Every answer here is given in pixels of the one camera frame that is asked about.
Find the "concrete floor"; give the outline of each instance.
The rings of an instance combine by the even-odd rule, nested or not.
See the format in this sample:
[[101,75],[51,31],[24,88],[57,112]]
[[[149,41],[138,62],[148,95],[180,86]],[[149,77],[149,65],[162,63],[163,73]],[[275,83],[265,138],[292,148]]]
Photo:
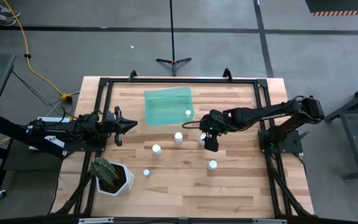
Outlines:
[[[23,24],[169,27],[169,5],[163,0],[10,2],[22,12]],[[358,16],[312,17],[303,0],[259,3],[266,29],[358,30]],[[173,0],[173,6],[176,27],[257,28],[252,0]],[[143,76],[170,75],[169,67],[155,62],[171,57],[169,33],[26,34],[33,67],[65,92],[79,90],[85,75],[129,75],[131,70]],[[179,76],[219,77],[228,67],[235,77],[266,77],[259,34],[176,33],[175,38],[177,58],[193,58],[178,69]],[[358,35],[268,35],[267,44],[274,77],[285,79],[289,97],[314,95],[329,114],[358,90]],[[57,99],[53,89],[28,71],[20,32],[0,30],[0,52],[17,54],[15,71],[50,101]],[[26,124],[49,111],[16,77],[9,79],[0,115]],[[342,124],[306,125],[301,131],[310,132],[303,149],[315,214],[358,221],[358,180],[341,179],[356,171]],[[46,214],[56,179],[56,172],[9,172],[4,183],[9,195],[0,201],[0,218]]]

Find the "potted cactus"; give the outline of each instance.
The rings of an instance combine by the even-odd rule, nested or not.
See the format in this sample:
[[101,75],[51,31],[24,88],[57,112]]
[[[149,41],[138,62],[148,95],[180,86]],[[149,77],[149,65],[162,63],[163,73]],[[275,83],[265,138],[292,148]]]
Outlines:
[[112,196],[129,192],[134,183],[134,175],[124,164],[108,162],[105,158],[95,158],[89,171],[96,177],[98,191]]

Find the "yellow extension cord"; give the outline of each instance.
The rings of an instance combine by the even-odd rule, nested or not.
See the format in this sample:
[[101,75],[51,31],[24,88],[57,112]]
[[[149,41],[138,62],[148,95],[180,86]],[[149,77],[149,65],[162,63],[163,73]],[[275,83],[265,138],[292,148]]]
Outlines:
[[[29,46],[27,45],[27,38],[25,37],[24,34],[24,29],[22,27],[22,24],[20,23],[20,21],[18,20],[18,18],[16,17],[16,15],[14,14],[14,11],[12,10],[11,6],[7,3],[6,0],[4,0],[4,3],[6,4],[6,6],[11,10],[12,16],[15,18],[16,22],[18,23],[20,30],[22,31],[23,34],[23,38],[24,38],[24,45],[25,45],[25,53],[27,55],[30,55],[29,53]],[[31,70],[32,73],[36,74],[38,77],[40,77],[41,79],[43,79],[45,82],[49,83],[49,85],[51,85],[59,94],[60,94],[60,98],[65,101],[65,102],[72,102],[73,99],[73,95],[69,94],[69,93],[62,93],[52,82],[50,82],[49,80],[47,80],[45,77],[43,77],[42,75],[40,75],[38,72],[36,72],[34,69],[32,69],[31,64],[30,64],[30,58],[26,57],[25,58],[27,60],[27,65],[29,66],[29,69]]]

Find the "cactus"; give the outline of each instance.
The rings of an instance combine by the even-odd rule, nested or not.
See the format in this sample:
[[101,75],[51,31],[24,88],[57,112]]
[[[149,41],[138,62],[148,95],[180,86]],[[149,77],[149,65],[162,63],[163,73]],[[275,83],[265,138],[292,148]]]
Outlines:
[[116,174],[115,168],[105,158],[102,157],[95,158],[91,162],[89,171],[95,177],[99,178],[100,180],[106,181],[112,186],[114,186],[114,181],[119,179],[118,175]]

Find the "cable connector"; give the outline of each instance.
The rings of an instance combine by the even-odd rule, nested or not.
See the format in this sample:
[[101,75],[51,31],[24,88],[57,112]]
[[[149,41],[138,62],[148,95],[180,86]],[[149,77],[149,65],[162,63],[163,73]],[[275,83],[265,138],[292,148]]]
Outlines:
[[64,101],[64,102],[72,103],[73,102],[73,95],[71,93],[63,93],[60,96],[60,99],[62,99],[62,101]]

